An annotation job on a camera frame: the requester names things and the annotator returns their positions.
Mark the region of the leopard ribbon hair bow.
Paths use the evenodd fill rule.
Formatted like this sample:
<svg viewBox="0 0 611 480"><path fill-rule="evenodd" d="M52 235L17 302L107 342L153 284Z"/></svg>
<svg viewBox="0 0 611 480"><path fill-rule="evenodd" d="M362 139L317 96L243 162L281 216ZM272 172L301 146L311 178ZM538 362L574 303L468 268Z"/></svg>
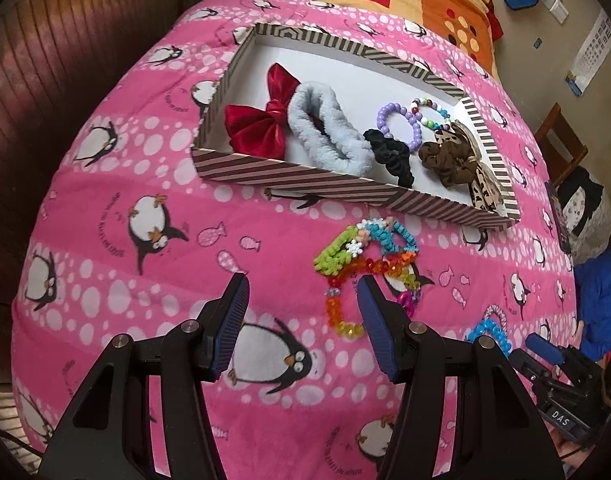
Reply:
<svg viewBox="0 0 611 480"><path fill-rule="evenodd" d="M475 136L462 123L454 122L450 131L440 130L435 133L435 141L442 142L444 140L457 140L461 136L467 136L469 142L473 144L473 148L477 152L478 167L475 182L467 184L470 192L470 198L473 201L473 206L486 209L488 211L499 212L503 206L503 196L501 185L497 181L492 170L484 164L482 152L479 148Z"/></svg>

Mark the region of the black scrunchie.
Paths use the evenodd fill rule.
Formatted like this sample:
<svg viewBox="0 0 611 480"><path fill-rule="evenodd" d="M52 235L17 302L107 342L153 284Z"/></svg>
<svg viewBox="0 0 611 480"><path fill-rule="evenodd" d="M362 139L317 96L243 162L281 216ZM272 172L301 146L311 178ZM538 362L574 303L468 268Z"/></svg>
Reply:
<svg viewBox="0 0 611 480"><path fill-rule="evenodd" d="M386 170L397 179L401 188L411 188L414 184L409 146L397 139L388 138L377 129L368 129L363 133L364 139L371 146L375 161L383 165Z"/></svg>

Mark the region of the brown scrunchie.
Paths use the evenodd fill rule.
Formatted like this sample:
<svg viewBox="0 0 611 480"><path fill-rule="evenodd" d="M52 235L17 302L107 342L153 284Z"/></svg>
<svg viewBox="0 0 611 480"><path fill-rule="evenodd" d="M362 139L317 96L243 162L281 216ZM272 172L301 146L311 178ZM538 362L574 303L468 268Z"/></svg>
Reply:
<svg viewBox="0 0 611 480"><path fill-rule="evenodd" d="M431 170L444 188L471 184L477 176L477 152L467 136L457 140L424 142L418 150L424 168Z"/></svg>

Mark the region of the red velvet bow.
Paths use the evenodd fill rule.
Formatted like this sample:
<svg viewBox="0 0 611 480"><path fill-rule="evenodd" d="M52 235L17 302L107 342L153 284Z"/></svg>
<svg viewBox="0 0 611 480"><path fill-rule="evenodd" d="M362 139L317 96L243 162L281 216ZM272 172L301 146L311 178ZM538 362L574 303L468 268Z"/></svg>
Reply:
<svg viewBox="0 0 611 480"><path fill-rule="evenodd" d="M263 110L249 105L225 107L225 129L235 153L283 160L287 141L288 105L300 81L274 63L267 71L268 101Z"/></svg>

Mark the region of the light blue fluffy scrunchie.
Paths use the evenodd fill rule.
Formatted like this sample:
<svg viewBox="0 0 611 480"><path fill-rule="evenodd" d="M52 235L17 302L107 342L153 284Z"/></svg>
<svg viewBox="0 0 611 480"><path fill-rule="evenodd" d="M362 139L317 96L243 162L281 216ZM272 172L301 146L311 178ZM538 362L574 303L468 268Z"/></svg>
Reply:
<svg viewBox="0 0 611 480"><path fill-rule="evenodd" d="M371 144L349 122L328 84L299 84L287 106L287 122L317 168L354 177L371 171Z"/></svg>

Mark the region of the black smartphone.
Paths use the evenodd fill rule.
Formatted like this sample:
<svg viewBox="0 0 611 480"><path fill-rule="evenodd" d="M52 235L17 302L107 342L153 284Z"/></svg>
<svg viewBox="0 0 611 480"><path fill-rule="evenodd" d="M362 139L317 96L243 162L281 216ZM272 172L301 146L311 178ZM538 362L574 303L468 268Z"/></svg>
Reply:
<svg viewBox="0 0 611 480"><path fill-rule="evenodd" d="M554 226L556 227L559 247L566 255L571 255L572 250L569 240L569 232L566 226L563 210L561 209L560 200L551 182L547 181L545 183L545 188L552 208Z"/></svg>

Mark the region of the pink penguin blanket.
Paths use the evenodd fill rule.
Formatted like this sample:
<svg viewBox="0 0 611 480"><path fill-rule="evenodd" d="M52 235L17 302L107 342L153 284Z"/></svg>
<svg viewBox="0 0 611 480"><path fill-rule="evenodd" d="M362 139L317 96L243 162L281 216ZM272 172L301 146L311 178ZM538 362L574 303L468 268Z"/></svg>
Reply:
<svg viewBox="0 0 611 480"><path fill-rule="evenodd" d="M290 330L312 366L287 388L206 390L220 457L232 479L375 477L357 448L361 427L399 405L366 338L327 323L327 284L314 257L345 226L377 210L255 186L201 180L190 158L199 108L258 23L321 28L428 66L473 94L511 164L521 220L488 234L416 216L412 274L420 318L464 337L484 314L509 340L538 332L569 344L577 331L572 263L559 248L547 172L502 86L434 32L366 10L307 0L206 0L122 78L86 122L57 171L30 240L14 300L12 380L30 445L43 450L76 388L115 335L168 333L220 295L232 274L251 283L249 326Z"/></svg>

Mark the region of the black white patterned bag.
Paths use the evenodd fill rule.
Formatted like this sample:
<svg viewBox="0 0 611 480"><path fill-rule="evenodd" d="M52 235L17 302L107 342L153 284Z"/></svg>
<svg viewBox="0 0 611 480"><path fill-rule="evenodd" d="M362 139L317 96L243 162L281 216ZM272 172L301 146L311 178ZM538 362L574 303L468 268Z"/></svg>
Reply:
<svg viewBox="0 0 611 480"><path fill-rule="evenodd" d="M589 170L575 167L557 188L575 266L599 256L611 239L611 203Z"/></svg>

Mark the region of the wooden chair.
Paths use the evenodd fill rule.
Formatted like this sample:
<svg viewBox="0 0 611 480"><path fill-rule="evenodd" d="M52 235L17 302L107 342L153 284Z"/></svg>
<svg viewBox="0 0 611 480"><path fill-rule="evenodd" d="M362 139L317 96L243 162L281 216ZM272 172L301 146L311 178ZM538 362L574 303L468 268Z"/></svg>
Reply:
<svg viewBox="0 0 611 480"><path fill-rule="evenodd" d="M589 152L555 103L534 133L552 186L558 188Z"/></svg>

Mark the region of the striped cardboard box tray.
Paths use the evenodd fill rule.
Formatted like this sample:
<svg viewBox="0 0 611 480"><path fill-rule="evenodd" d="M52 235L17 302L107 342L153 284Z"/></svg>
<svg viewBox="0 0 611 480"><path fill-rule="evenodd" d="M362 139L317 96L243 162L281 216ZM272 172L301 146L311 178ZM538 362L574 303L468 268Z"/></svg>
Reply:
<svg viewBox="0 0 611 480"><path fill-rule="evenodd" d="M416 156L411 158L415 181L411 188L402 188L381 165L374 165L364 177L317 167L292 132L286 134L282 159L235 151L225 129L225 108L243 104L262 110L268 97L266 72L274 62L296 78L330 84L343 113L359 131L375 126L377 108L388 99L428 93L447 107L473 140L484 174L496 187L495 205L484 205L468 185L444 188ZM469 94L417 63L303 28L258 23L249 29L201 116L191 156L198 176L206 180L365 203L482 229L506 229L521 219L506 162Z"/></svg>

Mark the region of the wooden panelled door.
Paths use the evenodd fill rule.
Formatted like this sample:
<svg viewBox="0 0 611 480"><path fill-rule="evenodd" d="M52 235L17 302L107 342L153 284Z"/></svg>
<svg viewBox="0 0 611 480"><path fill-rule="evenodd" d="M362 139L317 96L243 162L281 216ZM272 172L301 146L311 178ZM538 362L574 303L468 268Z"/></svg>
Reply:
<svg viewBox="0 0 611 480"><path fill-rule="evenodd" d="M0 271L17 266L47 185L94 107L198 0L0 5Z"/></svg>

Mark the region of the wall calendar poster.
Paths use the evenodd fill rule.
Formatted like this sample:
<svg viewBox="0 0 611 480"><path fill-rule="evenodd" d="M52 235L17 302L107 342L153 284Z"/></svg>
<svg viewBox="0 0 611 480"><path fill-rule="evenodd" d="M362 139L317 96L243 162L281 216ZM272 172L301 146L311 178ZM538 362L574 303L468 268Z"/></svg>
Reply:
<svg viewBox="0 0 611 480"><path fill-rule="evenodd" d="M587 35L568 70L565 81L571 92L577 96L583 93L601 68L611 50L611 19L604 9Z"/></svg>

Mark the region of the white wall switch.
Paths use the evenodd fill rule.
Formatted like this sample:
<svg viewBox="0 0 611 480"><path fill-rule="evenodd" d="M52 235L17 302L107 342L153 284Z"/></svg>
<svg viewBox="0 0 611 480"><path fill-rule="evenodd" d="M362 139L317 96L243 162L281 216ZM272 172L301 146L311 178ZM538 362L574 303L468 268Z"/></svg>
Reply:
<svg viewBox="0 0 611 480"><path fill-rule="evenodd" d="M561 0L541 0L541 3L548 10L552 17L555 18L555 21L562 25L569 16L569 11L563 5Z"/></svg>

